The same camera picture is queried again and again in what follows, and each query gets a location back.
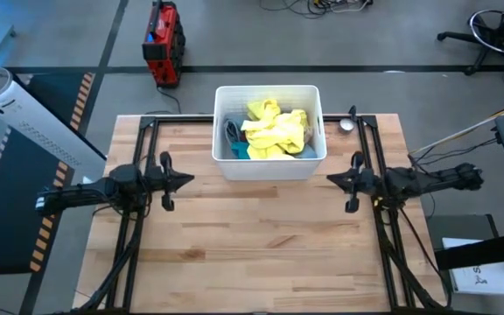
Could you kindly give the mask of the white perforated plastic basket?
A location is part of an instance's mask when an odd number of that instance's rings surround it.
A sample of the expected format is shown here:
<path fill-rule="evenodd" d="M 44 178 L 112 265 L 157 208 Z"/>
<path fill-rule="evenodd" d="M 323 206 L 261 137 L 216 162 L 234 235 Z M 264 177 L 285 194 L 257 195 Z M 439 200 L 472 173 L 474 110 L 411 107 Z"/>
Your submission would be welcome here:
<path fill-rule="evenodd" d="M 248 117 L 249 102 L 275 99 L 283 112 L 303 109 L 308 115 L 306 143 L 317 158 L 291 160 L 241 160 L 221 156 L 222 118 L 227 114 Z M 222 86 L 215 92 L 213 110 L 212 157 L 229 180 L 302 180 L 308 179 L 327 156 L 326 134 L 319 89 L 313 85 Z"/>

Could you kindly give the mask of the white paper sheet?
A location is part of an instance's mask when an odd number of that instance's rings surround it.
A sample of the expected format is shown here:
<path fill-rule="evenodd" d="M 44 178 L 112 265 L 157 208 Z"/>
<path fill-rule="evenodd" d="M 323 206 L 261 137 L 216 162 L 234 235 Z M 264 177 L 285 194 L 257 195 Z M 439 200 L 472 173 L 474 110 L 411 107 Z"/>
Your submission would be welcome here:
<path fill-rule="evenodd" d="M 504 296 L 504 262 L 449 269 L 455 293 Z"/>

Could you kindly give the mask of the white tower air purifier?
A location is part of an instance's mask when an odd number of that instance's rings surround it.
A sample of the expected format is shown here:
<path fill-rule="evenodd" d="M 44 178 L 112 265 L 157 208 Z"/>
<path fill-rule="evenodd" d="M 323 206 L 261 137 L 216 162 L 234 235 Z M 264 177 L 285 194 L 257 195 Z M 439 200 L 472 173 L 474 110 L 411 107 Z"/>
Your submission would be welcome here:
<path fill-rule="evenodd" d="M 0 120 L 78 172 L 101 169 L 106 157 L 79 131 L 29 92 L 12 72 L 0 67 Z"/>

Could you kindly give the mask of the grey-blue garment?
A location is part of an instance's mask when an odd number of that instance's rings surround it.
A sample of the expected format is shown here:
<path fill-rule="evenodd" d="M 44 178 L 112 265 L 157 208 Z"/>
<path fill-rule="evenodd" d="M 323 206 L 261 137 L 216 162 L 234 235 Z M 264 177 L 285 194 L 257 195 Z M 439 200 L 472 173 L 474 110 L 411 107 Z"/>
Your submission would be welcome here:
<path fill-rule="evenodd" d="M 231 151 L 231 143 L 248 142 L 245 133 L 241 130 L 242 124 L 248 118 L 244 114 L 227 114 L 222 118 L 221 125 L 221 156 L 225 159 L 237 159 Z M 317 158 L 316 151 L 306 143 L 298 153 L 289 153 L 281 146 L 275 145 L 267 149 L 253 149 L 253 154 L 260 159 L 307 159 Z"/>

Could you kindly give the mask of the black office chair base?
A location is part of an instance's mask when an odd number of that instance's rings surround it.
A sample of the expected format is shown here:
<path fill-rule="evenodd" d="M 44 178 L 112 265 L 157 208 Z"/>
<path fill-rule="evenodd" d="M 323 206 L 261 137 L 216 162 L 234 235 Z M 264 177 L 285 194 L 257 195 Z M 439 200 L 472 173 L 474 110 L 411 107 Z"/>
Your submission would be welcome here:
<path fill-rule="evenodd" d="M 479 46 L 475 61 L 463 70 L 463 74 L 471 76 L 484 68 L 489 54 L 497 53 L 504 58 L 504 10 L 477 10 L 467 19 L 466 24 L 468 33 L 443 31 L 437 34 L 436 39 L 454 39 Z"/>

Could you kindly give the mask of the black flat beam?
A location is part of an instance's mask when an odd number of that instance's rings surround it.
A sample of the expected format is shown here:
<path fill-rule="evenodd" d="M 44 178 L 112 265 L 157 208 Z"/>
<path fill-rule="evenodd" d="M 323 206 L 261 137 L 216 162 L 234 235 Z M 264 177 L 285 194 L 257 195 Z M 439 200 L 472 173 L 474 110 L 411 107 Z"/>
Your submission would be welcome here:
<path fill-rule="evenodd" d="M 504 263 L 504 236 L 439 250 L 435 257 L 442 270 Z"/>

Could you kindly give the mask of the black hazard-striped floor mat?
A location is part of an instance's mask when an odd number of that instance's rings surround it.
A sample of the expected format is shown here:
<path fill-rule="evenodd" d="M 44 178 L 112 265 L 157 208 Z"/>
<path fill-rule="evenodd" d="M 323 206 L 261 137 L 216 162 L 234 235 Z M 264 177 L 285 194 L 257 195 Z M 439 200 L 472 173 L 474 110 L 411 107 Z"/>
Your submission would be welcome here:
<path fill-rule="evenodd" d="M 92 80 L 91 73 L 46 73 L 21 81 L 59 117 L 75 121 L 79 131 Z M 38 272 L 59 217 L 38 215 L 37 195 L 68 184 L 76 170 L 5 125 L 0 144 L 0 275 Z"/>

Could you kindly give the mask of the yellow garment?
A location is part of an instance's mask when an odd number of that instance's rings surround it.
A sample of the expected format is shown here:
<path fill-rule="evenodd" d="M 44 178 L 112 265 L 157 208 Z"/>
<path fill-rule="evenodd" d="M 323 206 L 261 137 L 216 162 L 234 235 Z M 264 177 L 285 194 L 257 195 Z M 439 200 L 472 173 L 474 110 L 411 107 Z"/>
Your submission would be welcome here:
<path fill-rule="evenodd" d="M 247 110 L 248 119 L 241 124 L 241 131 L 250 159 L 291 160 L 304 150 L 309 123 L 303 109 L 283 112 L 277 100 L 265 99 L 249 102 Z"/>

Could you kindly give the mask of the teal garment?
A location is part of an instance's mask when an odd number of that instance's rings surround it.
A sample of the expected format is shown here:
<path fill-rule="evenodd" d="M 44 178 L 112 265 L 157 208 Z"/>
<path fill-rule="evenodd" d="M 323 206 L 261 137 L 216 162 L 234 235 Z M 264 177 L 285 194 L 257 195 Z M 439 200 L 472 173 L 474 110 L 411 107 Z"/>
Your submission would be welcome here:
<path fill-rule="evenodd" d="M 234 142 L 231 143 L 231 151 L 237 159 L 250 159 L 248 154 L 249 143 L 248 142 Z"/>

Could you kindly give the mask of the white thin rod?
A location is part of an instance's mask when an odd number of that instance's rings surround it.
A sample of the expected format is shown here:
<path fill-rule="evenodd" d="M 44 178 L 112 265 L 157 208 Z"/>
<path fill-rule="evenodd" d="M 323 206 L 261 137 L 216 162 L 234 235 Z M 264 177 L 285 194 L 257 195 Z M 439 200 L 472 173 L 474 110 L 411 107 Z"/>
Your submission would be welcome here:
<path fill-rule="evenodd" d="M 498 113 L 498 114 L 491 115 L 491 116 L 489 116 L 488 118 L 486 118 L 485 120 L 482 120 L 482 121 L 480 121 L 480 122 L 477 122 L 477 123 L 475 123 L 474 125 L 472 125 L 472 126 L 470 126 L 470 127 L 468 127 L 468 128 L 462 129 L 462 130 L 460 130 L 460 131 L 458 131 L 458 132 L 456 132 L 456 133 L 454 133 L 454 134 L 451 134 L 451 135 L 449 135 L 449 136 L 443 137 L 443 138 L 441 138 L 441 139 L 439 139 L 439 140 L 437 140 L 437 141 L 435 141 L 435 142 L 433 142 L 433 143 L 430 143 L 430 144 L 428 144 L 428 145 L 426 145 L 426 146 L 424 146 L 424 147 L 420 147 L 420 148 L 418 148 L 418 149 L 410 150 L 410 151 L 409 151 L 409 154 L 410 154 L 410 155 L 414 155 L 414 154 L 417 154 L 417 153 L 419 153 L 419 152 L 421 152 L 421 151 L 427 151 L 427 150 L 430 150 L 430 149 L 432 149 L 432 148 L 435 148 L 435 147 L 437 147 L 437 146 L 439 146 L 439 145 L 441 145 L 441 144 L 445 144 L 445 143 L 447 143 L 447 142 L 449 142 L 449 141 L 451 141 L 451 140 L 454 140 L 454 139 L 456 139 L 456 138 L 462 137 L 462 136 L 464 136 L 464 135 L 466 135 L 466 134 L 470 133 L 471 131 L 478 129 L 478 128 L 480 128 L 481 126 L 483 126 L 483 125 L 485 125 L 485 124 L 487 124 L 487 123 L 490 123 L 490 122 L 491 122 L 491 121 L 493 121 L 494 119 L 496 119 L 496 118 L 498 118 L 498 117 L 501 117 L 501 116 L 504 116 L 504 110 L 502 110 L 502 111 L 501 111 L 500 113 Z"/>

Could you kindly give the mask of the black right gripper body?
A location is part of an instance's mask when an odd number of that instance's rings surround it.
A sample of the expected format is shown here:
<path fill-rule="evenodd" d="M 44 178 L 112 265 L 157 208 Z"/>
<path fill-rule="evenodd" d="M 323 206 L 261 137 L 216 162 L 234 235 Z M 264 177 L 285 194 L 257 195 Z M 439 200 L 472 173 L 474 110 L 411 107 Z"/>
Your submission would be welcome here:
<path fill-rule="evenodd" d="M 346 202 L 346 212 L 355 213 L 359 208 L 358 193 L 375 196 L 382 188 L 382 180 L 374 174 L 372 168 L 362 168 L 364 155 L 356 151 L 351 158 L 351 168 L 346 172 L 349 200 Z"/>

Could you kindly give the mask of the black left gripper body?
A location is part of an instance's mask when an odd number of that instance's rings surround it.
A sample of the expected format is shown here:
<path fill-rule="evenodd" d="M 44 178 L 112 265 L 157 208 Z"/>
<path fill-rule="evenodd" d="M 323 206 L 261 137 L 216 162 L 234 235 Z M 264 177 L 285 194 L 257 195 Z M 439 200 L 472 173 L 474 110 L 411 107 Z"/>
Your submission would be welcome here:
<path fill-rule="evenodd" d="M 157 163 L 155 156 L 147 160 L 144 177 L 152 192 L 162 191 L 164 193 L 161 197 L 161 205 L 165 211 L 174 210 L 174 201 L 171 197 L 174 191 L 172 175 L 172 158 L 167 151 L 162 151 L 159 154 L 159 163 Z"/>

